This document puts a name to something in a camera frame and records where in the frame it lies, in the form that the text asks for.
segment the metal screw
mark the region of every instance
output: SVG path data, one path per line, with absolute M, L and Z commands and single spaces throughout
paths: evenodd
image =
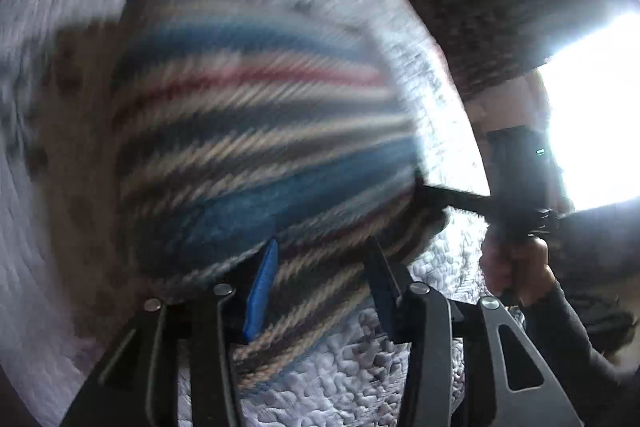
M 160 299 L 147 299 L 145 301 L 145 304 L 143 305 L 143 308 L 145 309 L 145 312 L 157 312 L 160 308 L 162 308 L 162 302 L 160 302 Z
M 482 299 L 482 306 L 488 310 L 497 310 L 500 307 L 500 301 L 495 297 L 485 297 Z
M 424 282 L 412 282 L 409 285 L 409 289 L 411 290 L 411 293 L 414 293 L 415 295 L 427 295 L 431 290 L 431 288 L 429 288 Z
M 216 284 L 213 286 L 213 293 L 215 293 L 218 297 L 224 297 L 229 295 L 234 289 L 231 288 L 231 285 L 226 282 L 221 282 L 220 284 Z

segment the dark fabric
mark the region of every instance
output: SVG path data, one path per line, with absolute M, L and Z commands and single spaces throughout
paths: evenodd
M 469 98 L 542 65 L 638 0 L 411 0 Z
M 613 354 L 633 342 L 636 335 L 634 314 L 623 309 L 618 300 L 596 295 L 565 294 L 571 308 L 580 317 L 591 345 L 603 355 Z
M 638 375 L 621 371 L 593 349 L 587 331 L 556 285 L 545 297 L 523 308 L 527 334 L 567 393 L 587 426 L 599 425 L 627 392 L 635 390 Z M 625 425 L 637 425 L 638 417 Z
M 571 293 L 640 273 L 640 198 L 568 214 L 552 269 Z

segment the black sleeve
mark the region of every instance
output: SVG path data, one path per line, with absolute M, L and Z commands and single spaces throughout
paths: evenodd
M 587 331 L 559 285 L 522 311 L 529 338 L 578 416 L 593 425 L 623 394 L 633 374 L 620 371 L 591 347 Z

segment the bright window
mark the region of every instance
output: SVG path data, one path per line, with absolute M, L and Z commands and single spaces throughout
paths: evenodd
M 640 196 L 640 15 L 568 46 L 540 73 L 551 149 L 575 209 Z

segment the fingers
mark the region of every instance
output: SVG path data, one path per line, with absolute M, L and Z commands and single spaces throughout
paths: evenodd
M 546 264 L 548 261 L 548 248 L 543 239 L 529 237 L 526 241 L 510 245 L 510 257 L 515 261 L 535 260 Z
M 480 258 L 480 268 L 484 272 L 487 288 L 495 295 L 500 295 L 513 283 L 513 267 L 503 257 L 483 255 Z
M 491 227 L 489 227 L 489 230 L 487 230 L 486 235 L 484 236 L 484 241 L 482 241 L 482 245 L 480 246 L 482 255 L 491 259 L 499 257 L 500 248 L 500 240 L 498 239 L 497 234 Z

